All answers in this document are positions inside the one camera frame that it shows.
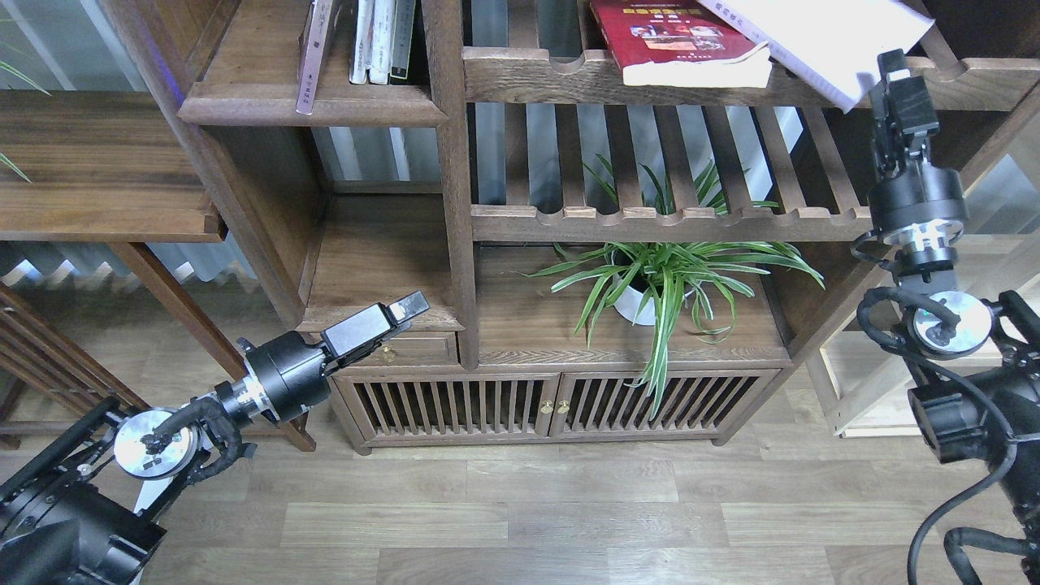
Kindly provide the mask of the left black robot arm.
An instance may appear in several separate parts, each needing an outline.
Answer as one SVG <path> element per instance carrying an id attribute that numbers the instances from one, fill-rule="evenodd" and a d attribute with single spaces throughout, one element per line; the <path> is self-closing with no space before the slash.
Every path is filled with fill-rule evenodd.
<path id="1" fill-rule="evenodd" d="M 166 537 L 159 519 L 186 488 L 256 446 L 258 418 L 290 423 L 330 395 L 327 377 L 360 362 L 428 311 L 423 292 L 376 303 L 306 340 L 290 331 L 244 349 L 245 375 L 179 408 L 108 397 L 2 485 L 4 584 L 130 584 Z"/>

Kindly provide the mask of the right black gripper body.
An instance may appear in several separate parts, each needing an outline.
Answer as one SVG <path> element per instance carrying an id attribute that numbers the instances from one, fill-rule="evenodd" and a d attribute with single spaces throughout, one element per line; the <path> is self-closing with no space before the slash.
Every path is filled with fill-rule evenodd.
<path id="1" fill-rule="evenodd" d="M 932 163 L 939 121 L 924 79 L 884 75 L 870 100 L 877 184 L 869 207 L 879 240 L 907 249 L 954 244 L 967 210 L 958 171 Z"/>

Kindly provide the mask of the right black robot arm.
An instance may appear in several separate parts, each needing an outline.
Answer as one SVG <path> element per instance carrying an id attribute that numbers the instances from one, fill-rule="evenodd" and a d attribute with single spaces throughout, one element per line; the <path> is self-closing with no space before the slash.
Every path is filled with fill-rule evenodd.
<path id="1" fill-rule="evenodd" d="M 1038 316 L 1019 292 L 993 301 L 959 289 L 955 241 L 967 219 L 957 171 L 931 162 L 939 129 L 929 90 L 910 72 L 905 52 L 877 59 L 870 90 L 873 229 L 851 247 L 855 257 L 889 271 L 890 288 L 872 288 L 856 316 L 881 349 L 905 362 L 908 392 L 922 438 L 941 463 L 977 459 L 988 475 L 953 495 L 921 523 L 908 549 L 908 582 L 918 581 L 926 534 L 952 509 L 999 483 L 1024 536 L 952 528 L 943 538 L 960 582 L 980 577 L 966 549 L 1020 559 L 1029 583 L 1039 581 Z"/>

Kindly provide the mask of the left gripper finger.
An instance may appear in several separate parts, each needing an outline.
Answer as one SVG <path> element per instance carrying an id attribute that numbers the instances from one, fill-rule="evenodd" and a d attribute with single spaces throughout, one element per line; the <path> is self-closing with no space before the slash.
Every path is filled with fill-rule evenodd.
<path id="1" fill-rule="evenodd" d="M 412 321 L 416 316 L 425 314 L 430 310 L 427 297 L 416 290 L 408 296 L 401 297 L 387 306 L 387 311 L 395 323 Z"/>

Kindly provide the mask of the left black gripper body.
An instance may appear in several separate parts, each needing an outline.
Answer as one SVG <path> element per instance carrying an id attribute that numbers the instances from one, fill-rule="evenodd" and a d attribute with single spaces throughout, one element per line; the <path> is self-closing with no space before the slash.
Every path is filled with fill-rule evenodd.
<path id="1" fill-rule="evenodd" d="M 258 415 L 271 423 L 295 419 L 327 399 L 328 375 L 360 362 L 398 333 L 398 307 L 375 304 L 328 328 L 313 344 L 297 331 L 260 347 L 239 338 L 246 375 L 236 382 L 236 413 L 245 421 Z"/>

